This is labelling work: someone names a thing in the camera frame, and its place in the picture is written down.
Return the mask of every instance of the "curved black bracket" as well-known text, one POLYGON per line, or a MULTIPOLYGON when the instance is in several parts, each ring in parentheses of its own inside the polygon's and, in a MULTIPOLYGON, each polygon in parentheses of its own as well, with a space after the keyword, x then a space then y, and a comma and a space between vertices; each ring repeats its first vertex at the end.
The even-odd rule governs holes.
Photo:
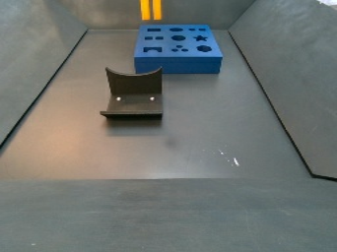
POLYGON ((126 75, 106 68, 111 101, 106 117, 162 116, 162 68, 157 71, 126 75))

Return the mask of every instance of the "blue foam block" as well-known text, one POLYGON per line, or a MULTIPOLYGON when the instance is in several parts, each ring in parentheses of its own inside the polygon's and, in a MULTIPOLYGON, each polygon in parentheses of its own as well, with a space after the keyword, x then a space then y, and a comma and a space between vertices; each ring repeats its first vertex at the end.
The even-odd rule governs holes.
POLYGON ((134 51, 135 73, 217 74, 222 53, 208 25, 141 26, 134 51))

